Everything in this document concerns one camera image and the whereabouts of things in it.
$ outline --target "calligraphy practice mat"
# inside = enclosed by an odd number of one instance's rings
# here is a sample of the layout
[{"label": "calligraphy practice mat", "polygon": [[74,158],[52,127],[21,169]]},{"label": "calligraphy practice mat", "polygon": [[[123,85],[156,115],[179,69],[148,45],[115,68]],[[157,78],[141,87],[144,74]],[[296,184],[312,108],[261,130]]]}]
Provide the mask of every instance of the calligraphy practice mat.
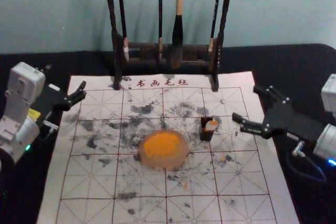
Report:
[{"label": "calligraphy practice mat", "polygon": [[[251,72],[208,76],[72,76],[86,98],[63,113],[38,223],[298,223],[272,139],[242,133],[236,112],[263,120]],[[219,126],[210,142],[201,117]],[[180,132],[188,156],[175,170],[142,165],[139,142]]]}]

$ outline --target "grid paper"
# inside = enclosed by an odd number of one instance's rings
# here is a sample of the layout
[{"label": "grid paper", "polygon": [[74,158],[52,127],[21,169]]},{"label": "grid paper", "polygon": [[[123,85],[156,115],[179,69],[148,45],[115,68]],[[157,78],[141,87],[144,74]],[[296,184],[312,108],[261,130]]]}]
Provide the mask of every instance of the grid paper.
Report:
[{"label": "grid paper", "polygon": [[[233,77],[237,83],[228,83]],[[242,77],[250,87],[238,85]],[[231,118],[255,120],[243,95],[251,78],[220,75],[212,92],[205,76],[126,77],[119,91],[107,77],[73,77],[70,89],[86,80],[87,96],[62,117],[39,223],[298,223],[274,145],[240,132]],[[219,122],[210,142],[199,140],[203,116]],[[186,138],[181,167],[140,163],[139,142],[158,129]],[[281,180],[267,177],[261,152]]]}]

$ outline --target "small ink cup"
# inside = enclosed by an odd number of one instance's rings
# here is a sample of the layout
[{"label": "small ink cup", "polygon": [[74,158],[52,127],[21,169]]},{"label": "small ink cup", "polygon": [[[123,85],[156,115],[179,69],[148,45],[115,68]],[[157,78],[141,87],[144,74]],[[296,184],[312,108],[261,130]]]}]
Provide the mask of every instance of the small ink cup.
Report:
[{"label": "small ink cup", "polygon": [[206,123],[208,121],[211,121],[211,120],[213,120],[213,118],[209,118],[209,117],[201,118],[201,125],[199,127],[199,139],[201,141],[210,142],[211,139],[212,139],[214,131],[206,131],[205,130]]}]

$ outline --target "blue wall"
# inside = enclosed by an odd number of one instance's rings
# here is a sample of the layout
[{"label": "blue wall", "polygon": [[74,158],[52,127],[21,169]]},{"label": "blue wall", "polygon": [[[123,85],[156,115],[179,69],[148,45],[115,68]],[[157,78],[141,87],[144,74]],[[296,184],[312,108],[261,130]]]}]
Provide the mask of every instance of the blue wall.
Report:
[{"label": "blue wall", "polygon": [[[129,40],[156,42],[158,0],[124,1]],[[183,1],[184,42],[207,44],[215,0]],[[171,42],[175,0],[163,2]],[[0,54],[111,50],[110,29],[106,0],[0,0]],[[296,43],[336,48],[336,0],[231,0],[225,46]]]}]

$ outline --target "black tablecloth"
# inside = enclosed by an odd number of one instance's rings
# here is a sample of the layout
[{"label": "black tablecloth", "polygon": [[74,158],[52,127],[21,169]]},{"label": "black tablecloth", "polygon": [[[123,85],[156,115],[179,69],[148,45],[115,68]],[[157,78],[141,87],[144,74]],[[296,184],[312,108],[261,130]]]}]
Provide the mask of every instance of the black tablecloth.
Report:
[{"label": "black tablecloth", "polygon": [[[329,75],[336,73],[336,50],[321,44],[282,45],[225,48],[220,73],[253,71],[258,84],[275,85],[293,99],[295,109],[323,123],[336,124],[324,112],[321,88]],[[52,63],[48,81],[67,90],[71,75],[110,75],[110,52],[62,52],[47,54],[0,55],[0,94],[6,90],[11,67],[24,61],[35,67]],[[182,68],[180,73],[189,73]],[[136,66],[126,74],[155,74],[155,68]],[[262,100],[267,108],[268,103]],[[5,98],[0,95],[0,115]],[[52,119],[58,123],[61,114]],[[35,223],[43,197],[48,166],[55,137],[42,143],[35,141],[31,151],[18,162],[15,169],[0,177],[0,223]],[[278,156],[292,200],[301,223],[335,223],[336,167],[314,160],[327,175],[328,182],[319,185],[294,174],[285,163],[285,155],[292,148],[282,137],[275,137]]]}]

